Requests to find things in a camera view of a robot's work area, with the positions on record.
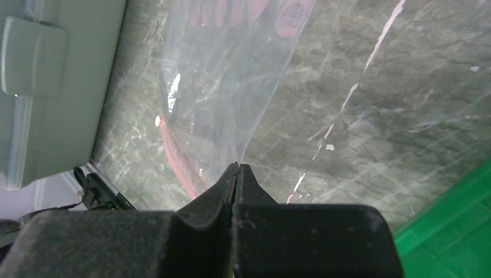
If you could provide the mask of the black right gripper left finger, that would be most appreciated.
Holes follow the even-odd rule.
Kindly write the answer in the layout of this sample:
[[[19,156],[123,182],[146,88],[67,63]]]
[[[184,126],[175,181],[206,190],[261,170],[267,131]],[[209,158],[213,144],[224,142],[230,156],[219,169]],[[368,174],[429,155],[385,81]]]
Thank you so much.
[[[231,277],[238,164],[177,211],[48,210],[21,229],[2,277]]]

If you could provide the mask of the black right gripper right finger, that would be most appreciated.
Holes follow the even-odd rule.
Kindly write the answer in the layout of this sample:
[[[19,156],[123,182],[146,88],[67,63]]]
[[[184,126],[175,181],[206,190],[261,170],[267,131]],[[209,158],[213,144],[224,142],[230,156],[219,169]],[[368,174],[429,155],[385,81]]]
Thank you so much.
[[[402,277],[391,230],[362,204],[280,204],[242,164],[233,205],[236,277]]]

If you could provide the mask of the clear zip top bag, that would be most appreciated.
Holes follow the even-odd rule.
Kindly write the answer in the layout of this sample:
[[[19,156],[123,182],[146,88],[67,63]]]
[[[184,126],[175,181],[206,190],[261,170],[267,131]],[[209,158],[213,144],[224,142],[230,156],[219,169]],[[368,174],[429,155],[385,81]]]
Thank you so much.
[[[287,69],[314,1],[172,1],[156,126],[194,199],[240,162]]]

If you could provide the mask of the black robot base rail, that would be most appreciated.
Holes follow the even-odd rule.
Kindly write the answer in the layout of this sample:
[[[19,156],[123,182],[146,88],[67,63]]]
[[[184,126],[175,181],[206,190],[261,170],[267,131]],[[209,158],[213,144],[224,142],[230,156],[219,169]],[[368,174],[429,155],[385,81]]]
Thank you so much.
[[[81,202],[88,210],[136,210],[121,193],[115,193],[98,174],[85,174],[80,167],[74,168],[73,174],[83,190]]]

